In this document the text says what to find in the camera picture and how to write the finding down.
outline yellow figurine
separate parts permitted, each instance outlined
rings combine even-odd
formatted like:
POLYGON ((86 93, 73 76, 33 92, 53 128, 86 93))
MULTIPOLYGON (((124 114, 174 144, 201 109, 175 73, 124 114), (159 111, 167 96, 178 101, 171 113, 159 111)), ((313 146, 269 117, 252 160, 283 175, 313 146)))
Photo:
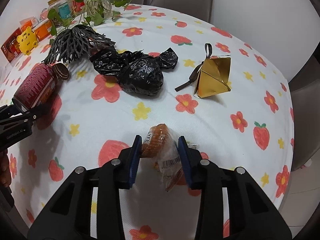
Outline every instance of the yellow figurine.
POLYGON ((37 36, 34 31, 31 30, 30 26, 27 27, 27 29, 17 37, 17 41, 20 46, 20 51, 24 55, 29 55, 31 50, 38 46, 37 36))

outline tablecloth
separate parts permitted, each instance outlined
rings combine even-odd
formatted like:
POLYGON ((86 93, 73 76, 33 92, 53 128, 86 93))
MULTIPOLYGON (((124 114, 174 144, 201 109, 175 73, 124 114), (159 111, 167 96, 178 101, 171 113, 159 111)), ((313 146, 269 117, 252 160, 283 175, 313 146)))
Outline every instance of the tablecloth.
MULTIPOLYGON (((102 166, 131 146, 136 134, 144 138, 159 123, 197 144, 219 167, 245 167, 279 207, 292 162, 293 111, 288 83, 271 62, 232 34, 163 8, 129 5, 116 20, 93 28, 115 41, 118 52, 143 49, 157 56, 171 47, 178 64, 163 72, 164 85, 155 97, 125 93, 99 75, 88 58, 66 64, 71 78, 51 99, 52 117, 9 148, 12 195, 29 226, 74 168, 102 166), (212 44, 213 55, 231 55, 231 92, 203 99, 193 96, 194 85, 176 92, 205 59, 205 43, 212 44)), ((21 82, 46 57, 49 38, 13 67, 1 86, 1 105, 12 103, 21 82)), ((126 239, 194 239, 200 192, 183 182, 164 191, 149 160, 140 161, 136 183, 121 190, 120 199, 126 239)), ((226 191, 224 206, 226 235, 226 191)))

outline human hand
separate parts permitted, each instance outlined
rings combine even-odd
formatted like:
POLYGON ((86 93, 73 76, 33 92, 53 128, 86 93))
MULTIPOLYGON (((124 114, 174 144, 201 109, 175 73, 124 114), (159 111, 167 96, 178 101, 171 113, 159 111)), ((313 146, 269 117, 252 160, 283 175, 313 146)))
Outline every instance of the human hand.
POLYGON ((8 149, 0 152, 0 184, 8 187, 11 184, 8 149))

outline finger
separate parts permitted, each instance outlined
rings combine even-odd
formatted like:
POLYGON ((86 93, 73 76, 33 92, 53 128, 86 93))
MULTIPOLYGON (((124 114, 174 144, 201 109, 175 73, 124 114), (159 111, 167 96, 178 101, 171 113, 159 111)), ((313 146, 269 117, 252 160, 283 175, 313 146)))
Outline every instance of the finger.
POLYGON ((8 187, 11 184, 11 173, 10 169, 7 169, 6 171, 2 172, 0 176, 0 182, 4 187, 8 187))
POLYGON ((9 168, 9 158, 7 154, 3 156, 0 166, 2 171, 6 171, 9 168))

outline black plastic bag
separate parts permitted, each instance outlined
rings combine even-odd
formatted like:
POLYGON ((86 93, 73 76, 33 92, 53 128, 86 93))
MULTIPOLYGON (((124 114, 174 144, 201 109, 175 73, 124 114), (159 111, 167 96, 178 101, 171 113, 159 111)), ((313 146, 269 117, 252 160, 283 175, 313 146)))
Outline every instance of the black plastic bag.
POLYGON ((124 91, 155 96, 163 85, 161 70, 174 69, 178 56, 171 48, 153 57, 141 50, 119 54, 114 47, 108 47, 93 55, 90 61, 99 74, 116 77, 124 91))

